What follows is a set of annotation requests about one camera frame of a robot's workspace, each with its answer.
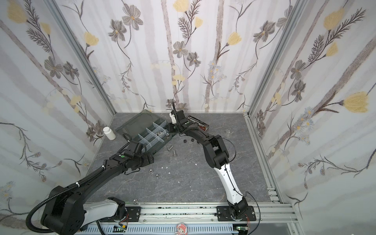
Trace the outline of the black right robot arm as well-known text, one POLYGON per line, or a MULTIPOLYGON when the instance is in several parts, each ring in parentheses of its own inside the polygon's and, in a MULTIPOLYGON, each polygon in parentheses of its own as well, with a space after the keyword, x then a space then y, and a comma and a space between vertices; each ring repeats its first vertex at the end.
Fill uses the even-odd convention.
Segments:
POLYGON ((233 177, 230 155, 224 143, 225 139, 220 135, 209 134, 208 126, 203 121, 193 116, 186 116, 183 110, 178 111, 174 102, 171 106, 172 110, 169 114, 171 122, 168 124, 168 131, 180 136, 191 137, 202 145, 206 162, 219 176, 226 193, 229 208, 223 214, 225 219, 260 222, 260 209, 258 209, 258 217, 256 217, 253 207, 249 206, 246 200, 246 194, 250 193, 242 194, 233 177))

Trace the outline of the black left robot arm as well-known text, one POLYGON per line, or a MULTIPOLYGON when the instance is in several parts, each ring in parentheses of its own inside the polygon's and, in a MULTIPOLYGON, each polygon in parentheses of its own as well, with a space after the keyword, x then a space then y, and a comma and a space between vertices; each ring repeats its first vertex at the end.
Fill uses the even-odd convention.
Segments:
POLYGON ((153 155, 146 145, 129 141, 91 174, 67 187, 55 187, 47 199, 28 213, 25 219, 27 228, 41 234, 73 235, 98 220, 127 219, 128 210, 120 199, 110 197, 93 205, 87 200, 113 178, 127 175, 127 170, 136 173, 154 163, 153 155))

